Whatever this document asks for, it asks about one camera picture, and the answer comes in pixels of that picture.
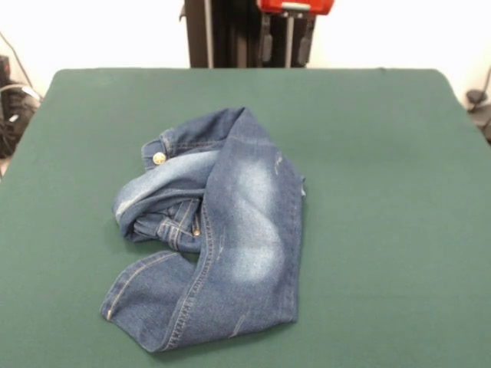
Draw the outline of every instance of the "jeans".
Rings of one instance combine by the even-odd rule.
[[[303,176],[246,109],[162,133],[113,211],[121,235],[162,250],[126,268],[102,316],[150,352],[297,320]],[[183,253],[196,253],[189,261]]]

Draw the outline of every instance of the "faded denim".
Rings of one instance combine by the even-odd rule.
[[[113,211],[126,239],[172,250],[124,270],[103,317],[150,352],[296,321],[303,177],[254,116],[211,113],[142,154],[146,172],[120,190]]]

